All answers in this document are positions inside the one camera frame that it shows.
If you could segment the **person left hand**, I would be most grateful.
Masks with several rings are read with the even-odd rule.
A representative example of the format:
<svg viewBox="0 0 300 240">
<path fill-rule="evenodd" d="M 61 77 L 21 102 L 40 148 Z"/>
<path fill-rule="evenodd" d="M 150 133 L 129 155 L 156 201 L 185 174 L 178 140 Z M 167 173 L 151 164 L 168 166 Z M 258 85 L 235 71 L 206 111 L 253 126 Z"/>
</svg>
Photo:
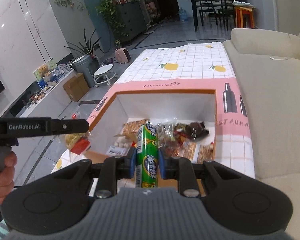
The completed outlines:
<svg viewBox="0 0 300 240">
<path fill-rule="evenodd" d="M 14 188 L 13 178 L 17 161 L 17 156 L 13 151 L 4 160 L 5 168 L 0 172 L 0 204 Z"/>
</svg>

